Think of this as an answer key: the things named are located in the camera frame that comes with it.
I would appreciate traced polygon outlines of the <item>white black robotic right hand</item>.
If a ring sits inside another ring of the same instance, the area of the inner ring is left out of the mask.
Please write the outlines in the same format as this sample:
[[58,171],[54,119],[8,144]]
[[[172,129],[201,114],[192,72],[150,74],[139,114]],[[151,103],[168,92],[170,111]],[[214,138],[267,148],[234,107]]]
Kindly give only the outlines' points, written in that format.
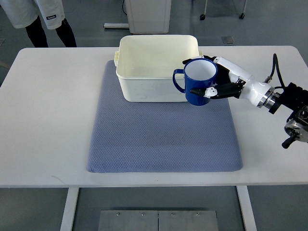
[[195,59],[206,58],[213,61],[218,68],[215,85],[208,88],[193,87],[190,93],[209,99],[223,99],[234,97],[237,99],[247,99],[252,105],[270,109],[274,103],[276,95],[275,88],[269,83],[272,75],[263,82],[255,80],[252,74],[228,61],[223,57],[210,57],[200,55]]

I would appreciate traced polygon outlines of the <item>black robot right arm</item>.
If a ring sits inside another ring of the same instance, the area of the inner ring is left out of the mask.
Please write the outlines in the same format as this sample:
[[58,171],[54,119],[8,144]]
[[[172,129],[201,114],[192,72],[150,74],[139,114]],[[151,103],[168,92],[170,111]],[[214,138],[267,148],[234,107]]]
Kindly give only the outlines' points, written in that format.
[[263,105],[271,114],[274,114],[281,105],[292,110],[284,126],[289,138],[282,143],[282,147],[287,149],[295,141],[308,142],[308,91],[292,82],[288,86],[284,84],[277,54],[273,55],[272,71],[264,82],[270,83],[275,72],[280,86],[269,91],[270,95]]

